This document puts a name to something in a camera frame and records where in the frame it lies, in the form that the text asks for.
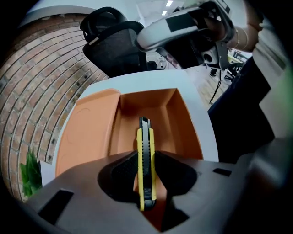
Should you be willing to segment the person's dark trousers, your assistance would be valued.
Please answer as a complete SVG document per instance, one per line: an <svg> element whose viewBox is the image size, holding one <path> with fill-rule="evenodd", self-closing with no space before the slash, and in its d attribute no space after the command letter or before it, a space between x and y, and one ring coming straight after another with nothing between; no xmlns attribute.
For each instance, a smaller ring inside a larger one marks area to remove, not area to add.
<svg viewBox="0 0 293 234"><path fill-rule="evenodd" d="M270 86L255 64L247 60L227 90L209 108L220 162L236 163L274 139L259 103Z"/></svg>

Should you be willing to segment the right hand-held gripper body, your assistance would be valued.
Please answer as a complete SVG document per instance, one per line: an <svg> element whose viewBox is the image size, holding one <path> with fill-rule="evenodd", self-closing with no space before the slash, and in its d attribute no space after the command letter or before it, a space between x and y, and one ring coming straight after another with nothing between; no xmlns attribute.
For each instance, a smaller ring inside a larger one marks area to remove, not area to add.
<svg viewBox="0 0 293 234"><path fill-rule="evenodd" d="M198 63L216 69L228 68L227 43L236 33L229 6L224 0L186 0L182 9L187 10L198 28L190 35L194 51L199 53ZM222 25L222 37L216 36L206 19L215 20Z"/></svg>

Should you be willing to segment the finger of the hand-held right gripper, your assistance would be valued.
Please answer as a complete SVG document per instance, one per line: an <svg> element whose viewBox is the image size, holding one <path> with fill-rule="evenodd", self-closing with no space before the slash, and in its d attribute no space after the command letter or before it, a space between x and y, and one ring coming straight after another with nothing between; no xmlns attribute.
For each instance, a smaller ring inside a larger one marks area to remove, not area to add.
<svg viewBox="0 0 293 234"><path fill-rule="evenodd" d="M141 51L154 50L172 40L199 31L199 20L205 12L200 7L177 11L142 29L136 37L136 45Z"/></svg>

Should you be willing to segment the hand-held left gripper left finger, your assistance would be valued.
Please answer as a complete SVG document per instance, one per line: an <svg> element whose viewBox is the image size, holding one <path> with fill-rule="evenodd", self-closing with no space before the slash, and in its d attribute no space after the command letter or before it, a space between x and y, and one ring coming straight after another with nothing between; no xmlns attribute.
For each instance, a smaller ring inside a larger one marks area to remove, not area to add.
<svg viewBox="0 0 293 234"><path fill-rule="evenodd" d="M46 234L158 234L138 208L137 151L74 166L34 194L23 209Z"/></svg>

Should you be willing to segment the person's grey shirt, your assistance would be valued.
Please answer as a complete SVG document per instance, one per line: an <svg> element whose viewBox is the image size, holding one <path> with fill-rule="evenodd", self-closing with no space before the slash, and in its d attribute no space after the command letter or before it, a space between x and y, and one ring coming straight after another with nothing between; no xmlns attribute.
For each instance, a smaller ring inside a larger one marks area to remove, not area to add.
<svg viewBox="0 0 293 234"><path fill-rule="evenodd" d="M293 67L268 19L260 26L253 59L270 88L260 108L275 137L293 137Z"/></svg>

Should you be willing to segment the person's right hand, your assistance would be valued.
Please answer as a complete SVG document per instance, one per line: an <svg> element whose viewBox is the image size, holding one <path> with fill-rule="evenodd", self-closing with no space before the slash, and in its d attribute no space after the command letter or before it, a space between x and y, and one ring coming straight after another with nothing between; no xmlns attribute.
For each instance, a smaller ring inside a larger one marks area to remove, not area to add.
<svg viewBox="0 0 293 234"><path fill-rule="evenodd" d="M207 28L212 32L214 41L221 41L225 37L225 27L223 23L217 19L204 18Z"/></svg>

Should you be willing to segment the person's right forearm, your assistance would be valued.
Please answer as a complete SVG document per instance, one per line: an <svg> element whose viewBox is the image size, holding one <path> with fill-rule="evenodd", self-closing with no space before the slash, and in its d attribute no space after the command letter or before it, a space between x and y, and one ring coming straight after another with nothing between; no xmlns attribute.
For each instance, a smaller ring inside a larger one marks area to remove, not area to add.
<svg viewBox="0 0 293 234"><path fill-rule="evenodd" d="M258 33L262 30L260 24L264 17L247 1L244 1L244 8L246 26L234 26L235 33L233 38L227 43L227 47L244 52L252 52L258 42Z"/></svg>

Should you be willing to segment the yellow black utility knife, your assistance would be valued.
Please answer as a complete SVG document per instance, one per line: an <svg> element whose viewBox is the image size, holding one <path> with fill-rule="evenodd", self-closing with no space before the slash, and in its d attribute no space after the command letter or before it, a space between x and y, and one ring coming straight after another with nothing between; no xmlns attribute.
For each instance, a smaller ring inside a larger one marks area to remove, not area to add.
<svg viewBox="0 0 293 234"><path fill-rule="evenodd" d="M137 130L138 191L140 210L152 210L156 204L155 144L151 120L140 117Z"/></svg>

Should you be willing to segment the black high-back office chair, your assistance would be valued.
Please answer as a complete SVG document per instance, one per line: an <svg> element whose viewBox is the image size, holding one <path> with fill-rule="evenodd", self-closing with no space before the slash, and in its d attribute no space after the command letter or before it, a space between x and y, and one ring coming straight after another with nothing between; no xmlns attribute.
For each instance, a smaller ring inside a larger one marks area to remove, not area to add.
<svg viewBox="0 0 293 234"><path fill-rule="evenodd" d="M117 9L99 8L80 24L86 40L84 55L109 78L148 70L145 52L136 46L144 26L129 21Z"/></svg>

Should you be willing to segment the orange wooden drawer box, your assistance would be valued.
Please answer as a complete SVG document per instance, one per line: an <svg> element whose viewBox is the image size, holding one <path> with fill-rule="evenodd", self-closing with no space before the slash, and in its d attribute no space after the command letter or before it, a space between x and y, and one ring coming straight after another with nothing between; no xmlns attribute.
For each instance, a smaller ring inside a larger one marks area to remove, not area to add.
<svg viewBox="0 0 293 234"><path fill-rule="evenodd" d="M162 151L184 158L203 158L189 111L177 89L129 94L106 89L77 100L61 136L55 175L83 163L137 151L140 117L151 120L155 153ZM137 173L134 191L139 195ZM143 213L162 231L167 190L157 172L156 193L155 206Z"/></svg>

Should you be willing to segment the green potted plant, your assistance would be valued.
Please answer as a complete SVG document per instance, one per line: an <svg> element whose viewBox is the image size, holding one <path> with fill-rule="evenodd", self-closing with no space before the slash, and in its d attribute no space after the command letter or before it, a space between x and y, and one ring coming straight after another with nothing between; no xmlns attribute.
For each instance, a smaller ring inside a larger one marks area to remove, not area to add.
<svg viewBox="0 0 293 234"><path fill-rule="evenodd" d="M38 161L31 149L26 155L26 162L20 163L20 170L22 193L27 199L55 178L55 165Z"/></svg>

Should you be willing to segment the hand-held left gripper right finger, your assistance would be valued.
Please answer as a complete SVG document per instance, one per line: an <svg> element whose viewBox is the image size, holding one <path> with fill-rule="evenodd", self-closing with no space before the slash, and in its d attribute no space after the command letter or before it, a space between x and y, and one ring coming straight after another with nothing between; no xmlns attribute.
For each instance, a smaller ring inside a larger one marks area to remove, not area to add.
<svg viewBox="0 0 293 234"><path fill-rule="evenodd" d="M157 151L167 190L162 231L290 234L290 139L277 138L227 164Z"/></svg>

